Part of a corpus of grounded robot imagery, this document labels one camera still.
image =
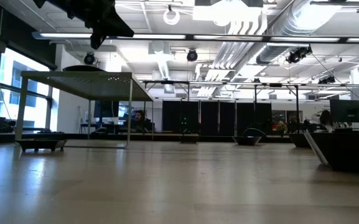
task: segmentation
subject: woman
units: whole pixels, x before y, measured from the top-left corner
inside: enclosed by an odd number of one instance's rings
[[[325,127],[328,132],[333,131],[333,119],[328,110],[323,110],[322,114],[320,115],[320,125]]]

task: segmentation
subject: person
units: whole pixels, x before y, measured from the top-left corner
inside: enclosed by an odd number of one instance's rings
[[[331,117],[331,113],[328,110],[323,110],[322,114],[320,115],[320,125],[322,125],[328,132],[333,131],[333,119]]]
[[[150,119],[145,119],[143,110],[136,110],[135,117],[131,122],[131,129],[137,133],[149,132],[153,128]]]

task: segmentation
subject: camera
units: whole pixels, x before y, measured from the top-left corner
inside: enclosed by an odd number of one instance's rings
[[[86,53],[84,58],[85,65],[93,65],[96,61],[95,54],[93,52]]]
[[[197,60],[196,50],[195,49],[190,49],[186,58],[187,58],[188,62],[195,62]]]

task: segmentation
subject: screen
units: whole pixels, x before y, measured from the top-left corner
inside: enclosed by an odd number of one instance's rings
[[[359,100],[330,100],[330,110],[334,122],[359,123]]]

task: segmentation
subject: spotlight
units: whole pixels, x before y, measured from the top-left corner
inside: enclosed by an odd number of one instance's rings
[[[187,61],[188,62],[195,62],[197,60],[197,53],[195,49],[190,49],[189,53],[187,54]]]
[[[320,79],[318,82],[318,84],[331,84],[331,83],[335,83],[335,78],[333,75],[327,78]]]
[[[93,52],[86,53],[86,56],[84,58],[84,63],[86,65],[93,65],[95,61],[95,54]]]
[[[298,63],[300,60],[312,53],[311,47],[299,47],[296,51],[291,51],[290,55],[286,58],[288,63]]]

